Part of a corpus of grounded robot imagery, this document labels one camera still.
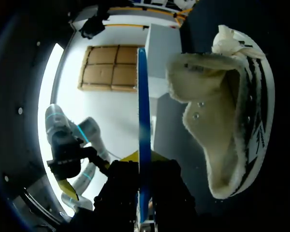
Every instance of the white shoe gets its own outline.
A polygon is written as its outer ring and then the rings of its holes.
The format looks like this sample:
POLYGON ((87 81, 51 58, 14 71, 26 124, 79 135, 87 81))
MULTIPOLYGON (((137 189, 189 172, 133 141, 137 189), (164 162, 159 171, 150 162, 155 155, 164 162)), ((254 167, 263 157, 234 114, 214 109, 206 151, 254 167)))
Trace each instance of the white shoe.
POLYGON ((183 123, 204 149, 210 191, 225 199, 247 189, 258 175, 275 88, 268 61, 246 35, 219 26, 213 51, 222 55, 178 55, 167 79, 171 97, 188 103, 183 123))

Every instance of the metal eyelet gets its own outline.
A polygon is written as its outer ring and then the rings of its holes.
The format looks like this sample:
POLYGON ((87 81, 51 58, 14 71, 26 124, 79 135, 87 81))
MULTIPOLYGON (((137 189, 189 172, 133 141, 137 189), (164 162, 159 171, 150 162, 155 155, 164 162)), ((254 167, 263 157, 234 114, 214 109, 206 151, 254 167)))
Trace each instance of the metal eyelet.
POLYGON ((201 108, 204 106, 204 102, 198 102, 198 106, 201 108))
POLYGON ((193 115, 193 119, 194 119, 194 120, 197 120, 199 117, 200 117, 199 113, 195 113, 195 114, 193 115))

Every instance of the brown cardboard box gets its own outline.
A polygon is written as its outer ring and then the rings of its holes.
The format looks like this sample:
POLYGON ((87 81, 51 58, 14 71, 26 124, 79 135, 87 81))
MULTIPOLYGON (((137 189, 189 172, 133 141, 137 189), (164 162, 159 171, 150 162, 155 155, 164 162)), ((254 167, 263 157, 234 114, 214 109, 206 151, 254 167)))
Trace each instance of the brown cardboard box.
POLYGON ((87 64, 113 64, 118 46, 93 48, 88 56, 87 64))
POLYGON ((116 63, 117 64, 135 64, 137 62, 137 49, 135 47, 120 47, 116 63))
POLYGON ((88 47, 78 88, 81 90, 136 91, 136 45, 88 47))

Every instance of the blue stripe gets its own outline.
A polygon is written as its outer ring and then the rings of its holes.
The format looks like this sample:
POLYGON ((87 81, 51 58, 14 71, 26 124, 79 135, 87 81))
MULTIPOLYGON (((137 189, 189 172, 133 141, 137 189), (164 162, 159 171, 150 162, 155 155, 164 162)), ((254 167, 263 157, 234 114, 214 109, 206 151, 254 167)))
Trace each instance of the blue stripe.
POLYGON ((87 175, 86 173, 83 173, 84 176, 86 176, 89 180, 91 180, 91 177, 87 175))
POLYGON ((87 137, 85 136, 85 133, 82 131, 82 129, 80 128, 79 125, 77 125, 77 128, 78 128, 79 132, 81 132, 81 134, 82 134, 83 138, 86 140, 86 142, 89 143, 89 140, 87 139, 87 137))
POLYGON ((147 60, 144 48, 138 50, 139 95, 139 165, 140 165, 140 214, 141 223, 147 219, 150 185, 150 114, 148 97, 147 60))
POLYGON ((49 116, 46 117, 45 121, 47 121, 51 116, 54 116, 54 115, 62 115, 62 116, 65 117, 65 115, 62 114, 62 113, 52 113, 52 114, 50 114, 49 116))

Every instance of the yellow fabric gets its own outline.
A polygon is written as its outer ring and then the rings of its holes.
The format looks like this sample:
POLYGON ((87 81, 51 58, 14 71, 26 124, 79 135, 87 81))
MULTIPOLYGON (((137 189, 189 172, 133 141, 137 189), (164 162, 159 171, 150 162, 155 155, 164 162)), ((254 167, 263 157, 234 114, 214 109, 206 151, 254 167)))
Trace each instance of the yellow fabric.
POLYGON ((67 194, 69 197, 73 198, 74 200, 79 200, 78 195, 75 191, 75 189, 72 187, 72 185, 67 180, 59 180, 58 185, 60 189, 67 194))
MULTIPOLYGON (((163 157, 162 155, 159 155, 157 152, 155 151, 151 151, 151 161, 167 161, 168 159, 163 157)), ((135 151, 133 152, 131 155, 121 159, 120 161, 133 161, 133 162, 139 162, 139 151, 135 151)))

